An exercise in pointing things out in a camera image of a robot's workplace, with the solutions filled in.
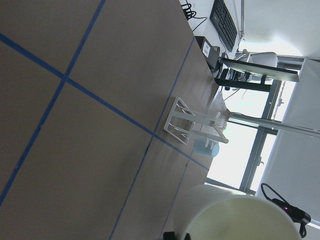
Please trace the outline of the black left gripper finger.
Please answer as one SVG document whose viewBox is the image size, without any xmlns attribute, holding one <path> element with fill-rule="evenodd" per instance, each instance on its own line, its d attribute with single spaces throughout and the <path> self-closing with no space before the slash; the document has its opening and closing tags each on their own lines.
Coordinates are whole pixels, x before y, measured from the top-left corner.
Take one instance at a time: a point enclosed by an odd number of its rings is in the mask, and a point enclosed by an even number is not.
<svg viewBox="0 0 320 240">
<path fill-rule="evenodd" d="M 177 240 L 174 231 L 164 232 L 162 238 L 163 238 L 163 240 Z"/>
</svg>

